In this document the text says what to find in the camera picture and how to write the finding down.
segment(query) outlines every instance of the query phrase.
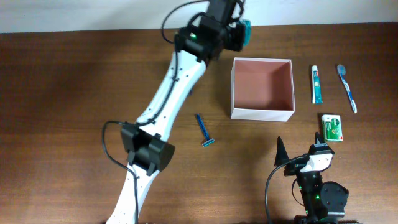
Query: brown table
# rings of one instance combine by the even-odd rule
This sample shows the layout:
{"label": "brown table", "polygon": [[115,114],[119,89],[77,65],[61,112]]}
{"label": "brown table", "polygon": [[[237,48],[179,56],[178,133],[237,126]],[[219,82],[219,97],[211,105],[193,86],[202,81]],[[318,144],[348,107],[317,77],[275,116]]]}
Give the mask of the brown table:
{"label": "brown table", "polygon": [[[169,166],[155,179],[140,221],[265,223],[264,187],[277,137],[290,156],[308,152],[319,114],[340,114],[344,142],[324,180],[349,189],[346,218],[398,219],[398,24],[255,27],[240,53],[223,52],[182,106],[169,142]],[[159,30],[0,35],[0,223],[101,223],[112,213],[126,171],[100,144],[109,119],[134,122],[152,99],[173,46]],[[234,57],[290,58],[296,112],[287,123],[229,119]],[[351,110],[335,65],[358,107]],[[318,65],[324,104],[311,104],[310,65]],[[194,113],[215,144],[203,148]],[[124,161],[119,128],[109,150]],[[274,219],[304,215],[276,173]]]}

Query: toothbrush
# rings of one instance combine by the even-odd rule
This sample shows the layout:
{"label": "toothbrush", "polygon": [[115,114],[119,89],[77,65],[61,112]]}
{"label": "toothbrush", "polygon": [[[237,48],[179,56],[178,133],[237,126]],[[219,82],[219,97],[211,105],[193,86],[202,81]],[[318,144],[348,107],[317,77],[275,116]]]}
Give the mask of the toothbrush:
{"label": "toothbrush", "polygon": [[349,100],[351,102],[351,107],[353,108],[354,113],[356,113],[357,109],[356,109],[353,95],[351,94],[351,90],[349,90],[349,85],[348,85],[347,81],[344,79],[344,76],[346,74],[346,68],[344,67],[344,65],[337,65],[337,72],[340,75],[341,81],[343,82],[344,87],[347,90],[347,94],[348,94]]}

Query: white wall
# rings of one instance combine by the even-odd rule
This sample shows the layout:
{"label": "white wall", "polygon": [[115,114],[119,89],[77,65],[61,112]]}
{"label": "white wall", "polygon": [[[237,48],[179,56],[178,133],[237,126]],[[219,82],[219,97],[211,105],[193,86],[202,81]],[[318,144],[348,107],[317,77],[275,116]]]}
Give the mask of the white wall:
{"label": "white wall", "polygon": [[[189,0],[0,0],[0,32],[159,28]],[[166,27],[184,26],[207,3],[177,11]],[[398,21],[398,0],[247,0],[254,26]]]}

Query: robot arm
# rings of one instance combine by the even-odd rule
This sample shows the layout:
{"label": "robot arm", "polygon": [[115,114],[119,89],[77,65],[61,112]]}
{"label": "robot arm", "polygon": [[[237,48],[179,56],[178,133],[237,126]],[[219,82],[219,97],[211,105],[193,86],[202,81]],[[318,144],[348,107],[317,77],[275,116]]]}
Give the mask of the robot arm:
{"label": "robot arm", "polygon": [[[137,119],[136,124],[125,124],[121,137],[128,153],[126,180],[116,208],[107,223],[136,223],[149,187],[159,172],[169,164],[174,146],[167,143],[170,132],[183,102],[209,62],[220,56],[223,49],[239,52],[247,44],[250,23],[240,22],[243,13],[241,0],[211,0],[207,12],[193,17],[188,26],[175,35],[175,52],[167,74],[155,97]],[[239,5],[239,18],[232,18]],[[199,26],[192,25],[202,16]]]}

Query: blue razor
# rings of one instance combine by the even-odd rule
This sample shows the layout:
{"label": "blue razor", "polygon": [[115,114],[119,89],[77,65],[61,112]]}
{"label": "blue razor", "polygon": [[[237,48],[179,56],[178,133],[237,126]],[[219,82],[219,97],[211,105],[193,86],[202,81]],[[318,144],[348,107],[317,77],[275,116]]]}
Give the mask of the blue razor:
{"label": "blue razor", "polygon": [[209,146],[209,145],[213,144],[213,143],[215,142],[215,140],[214,140],[213,138],[211,139],[211,138],[209,137],[209,134],[207,133],[207,130],[206,130],[206,128],[205,128],[205,124],[203,124],[203,121],[201,120],[200,115],[199,115],[199,114],[195,114],[195,117],[197,118],[199,127],[200,127],[200,129],[201,129],[203,135],[204,135],[205,138],[206,138],[206,141],[205,141],[204,143],[202,143],[202,146],[203,146],[203,147],[206,147],[206,146]]}

